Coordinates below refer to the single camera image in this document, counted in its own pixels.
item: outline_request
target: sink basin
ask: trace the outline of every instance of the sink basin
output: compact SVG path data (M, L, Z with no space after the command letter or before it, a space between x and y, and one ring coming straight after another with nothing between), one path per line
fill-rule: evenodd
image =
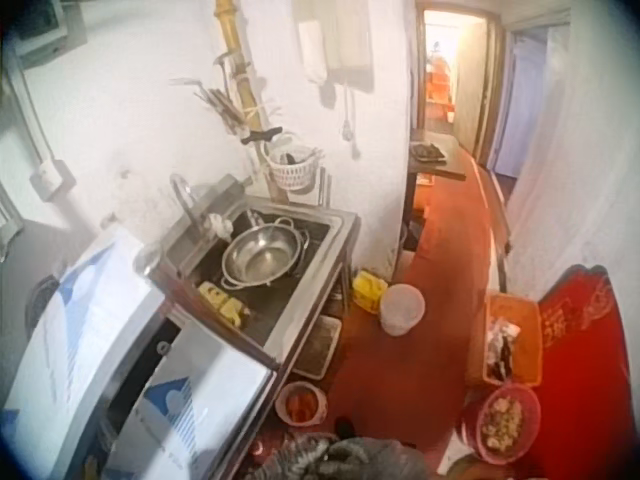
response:
M306 332L319 314L341 271L341 281L348 288L349 252L357 236L358 218L350 212L301 204L280 205L248 196L242 184L230 175L204 191L191 214L202 218L215 213L229 219L235 238L251 228L249 210L257 212L265 222L289 217L296 229L307 230L310 235L304 262L295 275L284 275L268 286L228 292L252 312L241 327L242 336L261 347L276 363L282 363L299 348L300 333ZM227 246L227 242L215 236L202 235L186 214L161 241L165 260L175 269L176 276L195 287L209 281L221 288L222 256Z
M281 216L277 213L267 213L256 208L252 210L258 213L265 223L273 223ZM266 344L269 335L280 319L287 303L289 303L300 280L309 268L309 265L313 262L315 255L330 230L330 226L326 223L298 218L292 219L294 227L297 230L307 230L310 237L309 246L303 257L303 263L296 274L285 274L271 282L268 286L263 285L259 287L247 287L240 290L227 290L221 286L220 280L223 277L221 267L222 255L228 243L218 240L209 248L202 260L187 275L187 279L196 287L205 281L212 282L218 288L245 304L249 310L251 310L251 314L248 318L245 318L241 329L245 335L260 346ZM236 238L251 227L252 225L247 210L241 211L233 220L232 238Z

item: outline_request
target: door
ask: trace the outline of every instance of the door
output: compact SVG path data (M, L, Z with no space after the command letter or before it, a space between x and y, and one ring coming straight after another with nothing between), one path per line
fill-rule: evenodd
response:
M494 170L517 178L529 152L540 114L546 50L544 44L521 37L516 40L513 53L513 87Z
M487 66L487 22L463 28L458 41L458 82L453 134L473 154L483 104Z

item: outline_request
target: pot handle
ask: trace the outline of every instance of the pot handle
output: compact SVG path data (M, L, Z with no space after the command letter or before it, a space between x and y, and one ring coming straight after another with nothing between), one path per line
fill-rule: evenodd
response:
M273 222L274 225L280 225L281 223L291 228L295 228L293 220L291 220L289 217L280 217L275 222Z
M302 242L302 249L300 250L300 256L298 257L298 265L296 265L296 268L294 268L293 270L294 276L298 276L302 273L301 269L302 269L302 265L304 264L304 256L305 256L305 253L307 252L307 248L309 247L309 243L311 242L311 235L309 235L308 230L300 230L298 234L301 237L304 236L305 239Z
M222 277L220 280L220 285L227 290L241 290L244 288L243 285L237 285L232 283L227 277Z

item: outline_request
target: small table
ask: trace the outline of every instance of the small table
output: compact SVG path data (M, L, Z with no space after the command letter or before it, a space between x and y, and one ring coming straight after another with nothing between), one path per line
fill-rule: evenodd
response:
M462 165L462 155L466 152L462 151L462 147L458 144L458 140L453 135L443 133L427 132L424 130L413 130L411 132L411 144L416 142L424 142L425 144L433 143L445 155L445 163L439 162L419 162L411 152L407 152L409 164L407 168L407 190L404 198L404 210L402 213L402 223L409 229L411 222L411 214L413 212L413 198L416 193L416 182L419 173L428 173L436 177L449 178L451 180L465 181L467 175ZM407 237L405 245L408 249L414 249L414 243L418 239L412 239L411 235Z

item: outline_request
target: yellow container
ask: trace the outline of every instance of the yellow container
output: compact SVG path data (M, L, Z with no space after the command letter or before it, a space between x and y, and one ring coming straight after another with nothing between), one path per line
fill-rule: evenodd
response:
M380 310L380 298L388 287L384 280L360 270L353 280L353 301L367 312L377 314Z

